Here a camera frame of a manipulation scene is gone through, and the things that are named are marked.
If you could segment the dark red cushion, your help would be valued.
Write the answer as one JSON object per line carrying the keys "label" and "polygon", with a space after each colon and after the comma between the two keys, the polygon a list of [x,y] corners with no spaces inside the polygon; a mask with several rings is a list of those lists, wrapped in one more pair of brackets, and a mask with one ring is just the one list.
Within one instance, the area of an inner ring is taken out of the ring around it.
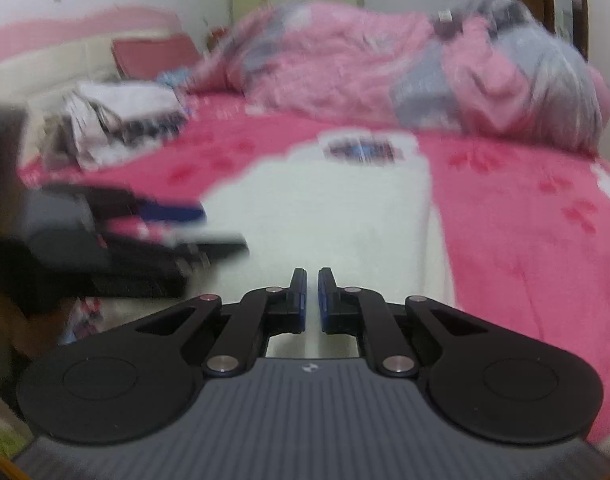
{"label": "dark red cushion", "polygon": [[130,79],[154,80],[160,73],[192,67],[202,60],[197,47],[185,34],[114,39],[111,51],[120,74]]}

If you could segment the pink grey floral duvet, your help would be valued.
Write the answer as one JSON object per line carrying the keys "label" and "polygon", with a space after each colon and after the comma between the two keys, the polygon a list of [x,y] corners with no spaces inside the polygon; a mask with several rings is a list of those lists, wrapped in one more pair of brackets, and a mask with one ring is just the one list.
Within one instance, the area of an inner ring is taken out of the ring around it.
{"label": "pink grey floral duvet", "polygon": [[390,14],[322,0],[247,14],[183,90],[326,122],[439,129],[593,154],[610,88],[521,0]]}

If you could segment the pink white bed headboard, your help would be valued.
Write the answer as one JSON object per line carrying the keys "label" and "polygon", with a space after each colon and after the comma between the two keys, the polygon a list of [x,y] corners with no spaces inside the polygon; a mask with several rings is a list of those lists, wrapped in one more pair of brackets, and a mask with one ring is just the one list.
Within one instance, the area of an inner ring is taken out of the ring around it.
{"label": "pink white bed headboard", "polygon": [[0,102],[51,101],[76,81],[115,74],[113,40],[166,38],[180,31],[175,13],[151,6],[0,26]]}

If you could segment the cream fleece sweater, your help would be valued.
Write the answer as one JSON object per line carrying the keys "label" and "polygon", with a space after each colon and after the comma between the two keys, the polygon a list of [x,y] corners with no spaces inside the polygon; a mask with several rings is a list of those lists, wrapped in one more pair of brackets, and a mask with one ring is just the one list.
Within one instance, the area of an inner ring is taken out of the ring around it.
{"label": "cream fleece sweater", "polygon": [[386,300],[409,295],[454,304],[455,288],[427,160],[365,165],[330,159],[267,158],[203,197],[201,234],[240,234],[249,251],[195,276],[189,292],[237,301],[262,286],[308,274],[306,330],[271,338],[276,358],[355,356],[351,336],[321,329],[317,273],[337,284],[376,290]]}

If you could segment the pink floral bed blanket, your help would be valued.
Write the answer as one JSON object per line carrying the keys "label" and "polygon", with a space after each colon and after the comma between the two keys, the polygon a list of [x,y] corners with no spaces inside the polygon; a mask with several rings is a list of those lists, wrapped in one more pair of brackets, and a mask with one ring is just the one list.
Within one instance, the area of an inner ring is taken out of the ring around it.
{"label": "pink floral bed blanket", "polygon": [[[163,148],[106,170],[64,169],[58,178],[202,204],[212,188],[267,158],[381,166],[422,156],[454,279],[450,306],[590,363],[604,385],[590,438],[610,438],[610,170],[603,162],[442,132],[334,125],[226,94],[189,106],[185,130]],[[205,235],[206,223],[207,212],[204,222],[179,228],[136,220],[118,229],[192,240]]]}

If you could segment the light blue garment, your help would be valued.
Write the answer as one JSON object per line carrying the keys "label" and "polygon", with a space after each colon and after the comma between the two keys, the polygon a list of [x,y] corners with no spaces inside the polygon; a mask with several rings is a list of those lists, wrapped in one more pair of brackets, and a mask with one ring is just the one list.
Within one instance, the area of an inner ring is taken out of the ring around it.
{"label": "light blue garment", "polygon": [[179,67],[176,70],[165,70],[156,76],[155,81],[158,84],[165,84],[171,88],[182,86],[189,78],[191,69],[189,67]]}

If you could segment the pile of white clothes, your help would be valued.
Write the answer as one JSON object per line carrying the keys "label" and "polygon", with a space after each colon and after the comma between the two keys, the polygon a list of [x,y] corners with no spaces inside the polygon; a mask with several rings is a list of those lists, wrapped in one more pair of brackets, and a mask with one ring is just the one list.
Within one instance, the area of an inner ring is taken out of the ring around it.
{"label": "pile of white clothes", "polygon": [[82,81],[44,120],[47,171],[97,171],[149,154],[179,136],[187,114],[175,91],[152,81]]}

